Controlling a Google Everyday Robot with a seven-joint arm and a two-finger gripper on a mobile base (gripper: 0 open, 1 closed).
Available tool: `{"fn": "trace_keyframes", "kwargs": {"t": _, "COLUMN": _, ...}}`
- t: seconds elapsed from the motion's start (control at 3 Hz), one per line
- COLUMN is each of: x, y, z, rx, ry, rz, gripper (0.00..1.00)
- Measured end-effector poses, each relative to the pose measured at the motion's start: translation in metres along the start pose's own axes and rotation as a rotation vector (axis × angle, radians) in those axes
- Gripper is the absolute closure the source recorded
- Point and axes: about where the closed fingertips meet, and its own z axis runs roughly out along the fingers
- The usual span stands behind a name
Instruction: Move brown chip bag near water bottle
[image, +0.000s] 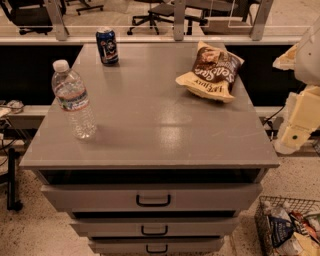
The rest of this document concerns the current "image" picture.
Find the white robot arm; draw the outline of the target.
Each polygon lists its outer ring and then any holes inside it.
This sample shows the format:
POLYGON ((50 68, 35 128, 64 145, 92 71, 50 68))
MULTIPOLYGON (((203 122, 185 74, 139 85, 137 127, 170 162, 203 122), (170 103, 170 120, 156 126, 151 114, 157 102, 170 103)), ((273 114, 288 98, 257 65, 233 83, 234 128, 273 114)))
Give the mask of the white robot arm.
POLYGON ((295 78, 306 85, 300 93, 289 94, 274 142, 278 153, 292 154, 320 127, 320 18, 273 66, 293 70, 295 78))

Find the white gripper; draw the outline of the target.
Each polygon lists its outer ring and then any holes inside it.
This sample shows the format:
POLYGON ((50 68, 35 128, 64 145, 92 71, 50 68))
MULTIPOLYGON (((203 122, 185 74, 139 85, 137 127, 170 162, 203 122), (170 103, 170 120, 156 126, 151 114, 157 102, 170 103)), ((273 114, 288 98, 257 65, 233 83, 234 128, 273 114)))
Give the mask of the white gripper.
POLYGON ((274 141, 274 148, 280 154, 298 151, 320 126, 320 87, 307 85, 299 94, 289 94, 288 123, 283 123, 274 141))

